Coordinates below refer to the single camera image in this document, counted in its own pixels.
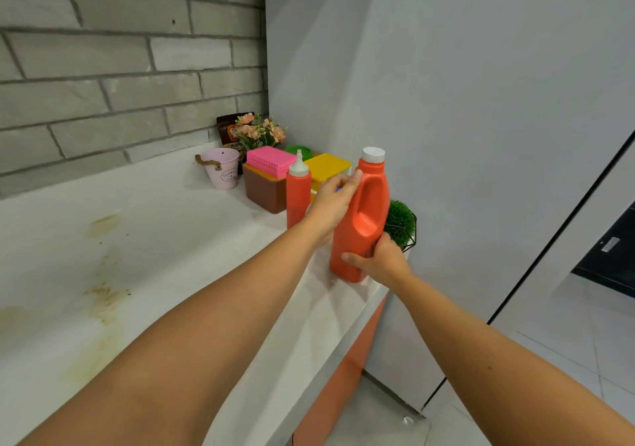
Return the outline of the person's left hand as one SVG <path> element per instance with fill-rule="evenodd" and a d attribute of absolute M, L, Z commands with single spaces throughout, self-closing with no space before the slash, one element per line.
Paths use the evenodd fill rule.
<path fill-rule="evenodd" d="M 305 218 L 300 222 L 302 238 L 312 251 L 329 241 L 335 227 L 345 217 L 350 202 L 332 202 L 323 198 L 321 185 Z"/>

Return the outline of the person's right hand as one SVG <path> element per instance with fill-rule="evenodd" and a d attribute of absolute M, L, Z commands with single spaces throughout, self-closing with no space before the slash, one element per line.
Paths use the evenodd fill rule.
<path fill-rule="evenodd" d="M 372 270 L 365 274 L 392 292 L 397 292 L 413 276 L 401 249 L 385 232 L 376 242 L 371 257 Z"/>

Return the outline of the red jug with white cap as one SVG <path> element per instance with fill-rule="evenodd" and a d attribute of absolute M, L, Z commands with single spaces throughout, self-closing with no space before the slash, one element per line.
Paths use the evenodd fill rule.
<path fill-rule="evenodd" d="M 334 230 L 329 268 L 339 278 L 360 283 L 366 274 L 342 259 L 345 252 L 370 257 L 384 232 L 391 197 L 385 174 L 385 151 L 379 147 L 362 150 L 356 170 L 362 172 L 344 218 Z"/>

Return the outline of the person's right forearm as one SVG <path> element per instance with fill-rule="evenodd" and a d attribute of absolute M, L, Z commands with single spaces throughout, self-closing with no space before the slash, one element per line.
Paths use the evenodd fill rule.
<path fill-rule="evenodd" d="M 391 285 L 492 446 L 635 446 L 635 426 L 586 387 L 412 274 Z"/>

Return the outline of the person's left forearm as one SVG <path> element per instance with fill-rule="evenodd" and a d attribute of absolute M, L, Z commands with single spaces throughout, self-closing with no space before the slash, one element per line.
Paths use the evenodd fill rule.
<path fill-rule="evenodd" d="M 307 216 L 184 300 L 16 446 L 201 446 L 332 229 Z"/>

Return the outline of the red squeeze bottle white nozzle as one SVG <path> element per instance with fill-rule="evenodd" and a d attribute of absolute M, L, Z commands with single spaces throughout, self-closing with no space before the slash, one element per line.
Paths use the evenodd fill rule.
<path fill-rule="evenodd" d="M 302 151 L 297 150 L 295 161 L 286 176 L 286 225 L 291 229 L 306 215 L 311 203 L 312 175 L 304 162 Z"/>

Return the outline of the green artificial plant ball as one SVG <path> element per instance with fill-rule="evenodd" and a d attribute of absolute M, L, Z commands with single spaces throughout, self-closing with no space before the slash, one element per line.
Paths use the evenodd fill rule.
<path fill-rule="evenodd" d="M 391 200 L 384 231 L 404 252 L 416 244 L 417 217 L 402 201 Z"/>

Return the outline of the pink perforated basket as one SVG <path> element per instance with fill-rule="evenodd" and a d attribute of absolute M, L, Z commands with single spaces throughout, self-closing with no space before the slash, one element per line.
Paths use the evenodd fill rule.
<path fill-rule="evenodd" d="M 297 156 L 269 145 L 247 151 L 246 164 L 276 179 L 285 179 Z"/>

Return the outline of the brown plastic container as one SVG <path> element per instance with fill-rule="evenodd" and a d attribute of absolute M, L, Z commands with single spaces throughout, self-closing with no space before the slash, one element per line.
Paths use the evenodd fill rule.
<path fill-rule="evenodd" d="M 242 166 L 248 199 L 272 214 L 286 210 L 286 179 L 278 179 L 247 163 Z"/>

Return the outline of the artificial peach flowers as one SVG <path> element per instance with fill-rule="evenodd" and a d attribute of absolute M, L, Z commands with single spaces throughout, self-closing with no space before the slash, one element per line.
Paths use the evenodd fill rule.
<path fill-rule="evenodd" d="M 234 132 L 243 150 L 264 146 L 279 147 L 286 140 L 286 130 L 270 116 L 246 113 L 235 119 Z"/>

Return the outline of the pink bucket flower pot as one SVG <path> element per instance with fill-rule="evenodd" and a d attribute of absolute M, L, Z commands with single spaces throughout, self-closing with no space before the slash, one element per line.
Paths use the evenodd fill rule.
<path fill-rule="evenodd" d="M 241 154 L 238 150 L 216 147 L 196 154 L 194 159 L 207 173 L 211 185 L 219 191 L 227 191 L 237 185 Z"/>

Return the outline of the brown snack packet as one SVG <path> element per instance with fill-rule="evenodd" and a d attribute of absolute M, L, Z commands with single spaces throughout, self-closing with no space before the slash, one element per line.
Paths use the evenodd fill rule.
<path fill-rule="evenodd" d="M 241 117 L 247 115 L 254 119 L 253 113 L 232 113 L 223 116 L 219 116 L 216 119 L 216 128 L 220 137 L 222 147 L 227 149 L 244 151 L 244 146 L 240 141 L 240 137 L 237 134 L 237 129 L 242 125 Z"/>

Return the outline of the orange cabinet door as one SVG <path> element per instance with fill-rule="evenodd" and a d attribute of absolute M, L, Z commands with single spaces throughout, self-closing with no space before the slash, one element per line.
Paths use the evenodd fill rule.
<path fill-rule="evenodd" d="M 345 407 L 352 400 L 368 359 L 385 299 L 349 348 L 321 393 L 296 428 L 291 446 L 324 446 Z"/>

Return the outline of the black appliance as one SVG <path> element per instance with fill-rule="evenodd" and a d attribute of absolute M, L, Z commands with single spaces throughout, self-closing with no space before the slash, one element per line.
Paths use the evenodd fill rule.
<path fill-rule="evenodd" d="M 635 201 L 572 273 L 635 298 Z"/>

